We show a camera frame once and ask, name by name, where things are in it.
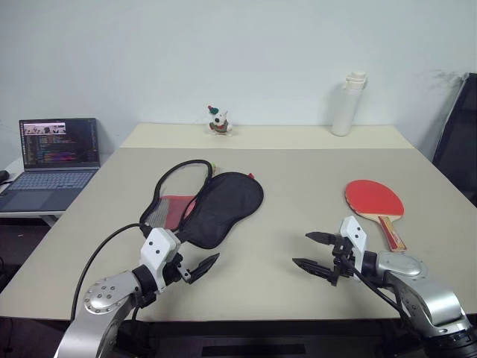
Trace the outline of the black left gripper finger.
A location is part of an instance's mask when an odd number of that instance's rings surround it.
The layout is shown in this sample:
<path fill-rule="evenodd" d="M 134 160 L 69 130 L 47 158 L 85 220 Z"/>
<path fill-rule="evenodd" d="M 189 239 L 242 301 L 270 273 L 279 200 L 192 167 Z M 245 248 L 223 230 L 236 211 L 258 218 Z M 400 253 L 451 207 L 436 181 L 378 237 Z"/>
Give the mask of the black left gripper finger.
<path fill-rule="evenodd" d="M 195 281 L 203 277 L 214 265 L 214 263 L 201 263 L 197 268 L 189 272 L 188 284 L 193 284 Z"/>
<path fill-rule="evenodd" d="M 207 273 L 219 257 L 220 254 L 213 254 L 212 256 L 209 256 L 206 259 L 202 260 L 198 264 L 198 267 L 194 270 L 194 273 Z"/>

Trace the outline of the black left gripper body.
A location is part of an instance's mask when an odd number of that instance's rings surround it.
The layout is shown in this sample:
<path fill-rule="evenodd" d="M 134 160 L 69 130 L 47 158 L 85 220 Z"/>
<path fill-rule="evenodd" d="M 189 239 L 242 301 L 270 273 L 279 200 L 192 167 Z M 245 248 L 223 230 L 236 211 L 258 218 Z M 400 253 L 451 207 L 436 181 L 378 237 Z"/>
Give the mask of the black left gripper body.
<path fill-rule="evenodd" d="M 171 262 L 165 264 L 165 284 L 170 286 L 179 281 L 191 284 L 192 276 L 190 270 L 183 266 L 183 256 L 177 253 Z"/>

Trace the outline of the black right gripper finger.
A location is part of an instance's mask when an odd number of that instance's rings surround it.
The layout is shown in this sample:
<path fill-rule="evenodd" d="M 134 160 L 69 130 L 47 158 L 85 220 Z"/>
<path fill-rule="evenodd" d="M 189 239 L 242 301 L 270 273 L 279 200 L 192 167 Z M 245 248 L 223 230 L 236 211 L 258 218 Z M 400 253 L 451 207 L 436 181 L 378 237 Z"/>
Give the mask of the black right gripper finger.
<path fill-rule="evenodd" d="M 336 241 L 335 234 L 331 233 L 310 232 L 306 234 L 306 237 L 324 245 L 334 245 Z"/>
<path fill-rule="evenodd" d="M 330 268 L 319 265 L 316 261 L 305 258 L 293 258 L 292 262 L 305 272 L 317 277 L 321 277 L 335 285 L 335 281 L 332 279 L 333 271 Z"/>

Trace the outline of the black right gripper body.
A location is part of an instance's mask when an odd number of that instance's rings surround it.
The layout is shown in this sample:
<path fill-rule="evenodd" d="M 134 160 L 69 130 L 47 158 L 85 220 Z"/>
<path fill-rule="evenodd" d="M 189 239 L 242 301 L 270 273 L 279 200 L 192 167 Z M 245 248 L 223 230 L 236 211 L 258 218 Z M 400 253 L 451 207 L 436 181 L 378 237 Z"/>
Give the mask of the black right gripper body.
<path fill-rule="evenodd" d="M 333 270 L 330 276 L 330 283 L 337 285 L 340 277 L 353 277 L 355 256 L 353 254 L 353 244 L 347 237 L 335 235 L 335 243 L 332 249 Z"/>

